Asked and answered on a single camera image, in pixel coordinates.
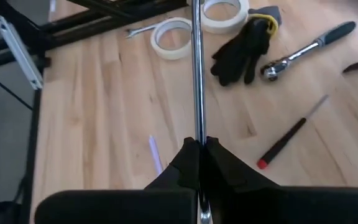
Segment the screwdriver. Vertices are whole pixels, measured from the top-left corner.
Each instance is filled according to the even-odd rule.
[[[302,128],[306,121],[314,112],[328,99],[328,95],[324,95],[310,112],[301,118],[280,140],[278,140],[258,161],[259,169],[265,169],[268,164],[277,156],[277,154],[287,145],[290,139]]]

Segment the work glove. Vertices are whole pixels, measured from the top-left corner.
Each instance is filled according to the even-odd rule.
[[[222,86],[237,82],[243,73],[244,83],[252,83],[257,62],[267,53],[270,38],[281,23],[277,6],[249,10],[248,21],[240,33],[212,56],[215,64],[211,73],[219,78]]]

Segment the ratchet handle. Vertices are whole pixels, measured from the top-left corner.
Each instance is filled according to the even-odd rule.
[[[319,43],[320,47],[323,47],[339,40],[347,34],[350,34],[355,28],[356,23],[354,21],[344,22],[326,32],[325,34],[319,36],[316,41]]]

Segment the tape roll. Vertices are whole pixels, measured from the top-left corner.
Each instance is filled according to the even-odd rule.
[[[186,29],[191,32],[191,21],[185,18],[174,17],[161,22],[152,32],[150,43],[158,56],[167,60],[176,60],[187,56],[191,52],[191,40],[180,49],[167,50],[159,46],[161,36],[168,30]]]
[[[218,3],[228,3],[239,12],[231,19],[225,21],[214,21],[206,16],[206,11]],[[206,0],[201,6],[201,26],[206,32],[213,34],[227,34],[240,29],[246,22],[249,10],[248,0]]]

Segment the wooden table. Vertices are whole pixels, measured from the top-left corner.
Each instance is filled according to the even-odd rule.
[[[353,0],[250,0],[277,4],[283,25],[259,65],[303,47],[324,31],[356,21]],[[82,10],[58,1],[53,19]],[[225,14],[225,7],[219,14]],[[180,9],[168,16],[190,18]],[[150,46],[151,32],[125,39],[124,30],[50,52],[45,72],[32,215],[49,195],[66,189],[141,189],[156,177],[148,139],[155,136],[164,167],[183,139],[195,135],[191,56],[166,61]],[[348,37],[309,55],[276,83],[259,78],[223,88],[210,57],[234,34],[204,32],[208,135],[281,185],[358,186],[358,26]],[[264,171],[257,159],[324,95],[329,100]]]

